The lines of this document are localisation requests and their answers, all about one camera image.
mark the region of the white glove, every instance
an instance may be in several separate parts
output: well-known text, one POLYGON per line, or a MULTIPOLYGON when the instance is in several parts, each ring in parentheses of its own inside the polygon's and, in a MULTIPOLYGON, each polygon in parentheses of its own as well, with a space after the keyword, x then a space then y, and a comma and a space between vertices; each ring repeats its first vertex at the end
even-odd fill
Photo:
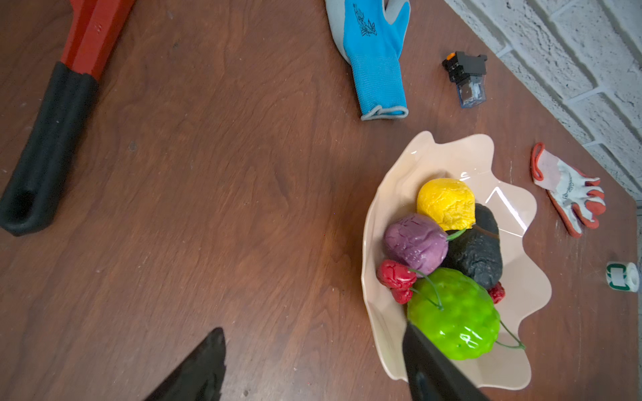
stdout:
POLYGON ((548 190, 548 196, 562 216, 569 234, 575 238, 582 236, 577 218, 588 228, 600 226, 595 216, 606 211, 606 204, 604 191, 597 186, 600 184, 599 178, 587 177, 564 163, 544 150, 541 142, 533 148, 531 170, 535 184, 548 190))

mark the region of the green stem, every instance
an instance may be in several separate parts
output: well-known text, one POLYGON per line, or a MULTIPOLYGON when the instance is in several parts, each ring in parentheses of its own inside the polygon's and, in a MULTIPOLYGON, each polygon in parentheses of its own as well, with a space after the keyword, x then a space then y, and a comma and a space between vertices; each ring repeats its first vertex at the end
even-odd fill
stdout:
POLYGON ((430 285, 431 285, 431 286, 433 286, 433 289, 435 290, 435 294, 437 295, 437 302, 438 302, 438 303, 435 303, 435 302, 431 301, 430 299, 428 299, 428 297, 427 297, 427 296, 423 295, 422 293, 420 293, 419 291, 417 291, 416 289, 414 289, 414 288, 412 288, 412 287, 410 288, 410 290, 411 290, 412 292, 414 292, 414 293, 421 294, 421 296, 423 296, 423 297, 424 297, 425 299, 427 299, 430 303, 432 303, 434 306, 436 306, 436 307, 437 307, 437 309, 439 309, 440 311, 443 311, 443 310, 444 310, 444 304, 441 302, 441 297, 439 296, 439 291, 437 291, 437 286, 435 285, 435 283, 433 283, 433 281, 432 281, 431 279, 429 279, 427 275, 425 275, 423 272, 421 272, 421 271, 419 271, 419 270, 414 270, 414 269, 411 269, 411 268, 408 268, 408 270, 410 270, 411 272, 413 272, 413 273, 415 273, 415 274, 418 274, 418 275, 420 275, 421 277, 423 277, 423 278, 425 278, 426 280, 428 280, 428 282, 430 283, 430 285))
POLYGON ((453 239, 459 238, 460 235, 462 235, 466 231, 466 228, 463 230, 459 230, 458 232, 453 232, 451 235, 446 237, 447 241, 452 241, 453 239))
POLYGON ((517 341, 518 345, 506 345, 506 344, 502 344, 502 343, 500 343, 499 341, 495 341, 495 342, 496 342, 497 344, 501 345, 501 346, 505 346, 506 348, 512 348, 512 349, 514 349, 514 350, 525 350, 525 349, 526 349, 526 345, 525 345, 524 343, 522 343, 522 342, 519 340, 519 338, 517 338, 517 337, 515 336, 515 334, 513 334, 513 333, 508 329, 508 327, 506 327, 506 325, 504 324, 504 322, 503 322, 503 321, 501 321, 501 320, 500 320, 499 322, 500 322, 500 323, 501 323, 501 325, 506 329, 506 331, 510 334, 510 336, 511 336, 511 337, 513 337, 513 339, 514 339, 515 341, 517 341))

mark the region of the blue glove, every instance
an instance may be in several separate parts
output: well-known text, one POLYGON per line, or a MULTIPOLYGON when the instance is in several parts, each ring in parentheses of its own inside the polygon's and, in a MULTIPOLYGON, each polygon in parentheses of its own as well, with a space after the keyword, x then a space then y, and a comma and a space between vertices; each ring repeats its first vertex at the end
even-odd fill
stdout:
POLYGON ((399 56, 406 36, 408 0, 325 0, 332 37, 352 66, 361 119, 408 115, 399 56))

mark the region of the ceramic bowl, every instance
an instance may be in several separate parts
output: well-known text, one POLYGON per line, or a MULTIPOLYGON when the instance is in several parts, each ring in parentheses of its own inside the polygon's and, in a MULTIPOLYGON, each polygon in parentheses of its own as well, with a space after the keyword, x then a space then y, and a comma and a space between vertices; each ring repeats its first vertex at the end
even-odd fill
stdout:
MULTIPOLYGON (((427 181, 440 177, 464 181, 473 190, 476 202, 486 205, 495 215, 504 263, 501 283, 506 289, 506 298, 496 307, 513 333, 518 333, 522 319, 551 298, 548 278, 522 245, 522 237, 537 210, 535 198, 527 190, 499 181, 492 174, 493 153, 494 144, 487 135, 436 144, 430 132, 422 132, 408 144, 372 200, 363 229, 361 284, 377 353, 392 379, 408 381, 401 350, 406 316, 390 290, 377 281, 375 272, 386 259, 383 247, 386 227, 415 212, 417 193, 427 181)), ((503 328, 498 340, 515 343, 503 328)), ((495 345, 491 352, 477 359, 453 363, 478 387, 517 390, 530 382, 530 364, 523 350, 495 345)))

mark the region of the yellow fruit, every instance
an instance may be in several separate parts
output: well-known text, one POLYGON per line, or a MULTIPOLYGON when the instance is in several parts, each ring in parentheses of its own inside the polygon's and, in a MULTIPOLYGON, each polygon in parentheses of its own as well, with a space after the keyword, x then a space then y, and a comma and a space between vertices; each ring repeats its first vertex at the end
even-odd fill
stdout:
POLYGON ((419 190, 417 213, 430 216, 444 231, 472 228, 475 223, 475 195, 460 180, 430 180, 419 190))

